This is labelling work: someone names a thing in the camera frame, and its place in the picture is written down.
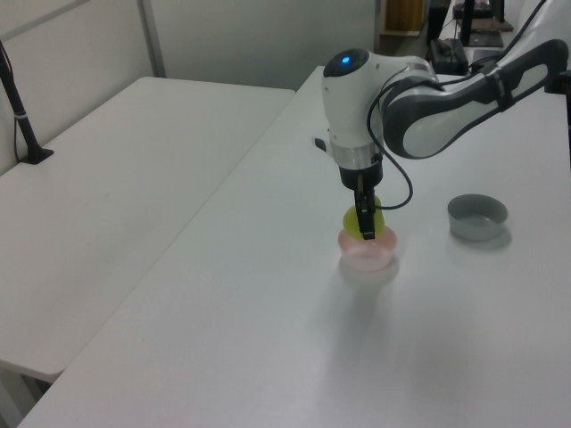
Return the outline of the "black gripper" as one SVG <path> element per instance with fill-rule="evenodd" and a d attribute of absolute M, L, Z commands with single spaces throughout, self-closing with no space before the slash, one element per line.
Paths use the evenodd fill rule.
<path fill-rule="evenodd" d="M 355 210 L 359 230 L 364 240 L 376 237 L 375 226 L 375 192 L 374 187 L 383 179 L 383 166 L 381 162 L 365 169 L 339 168 L 343 185 L 354 191 Z"/>

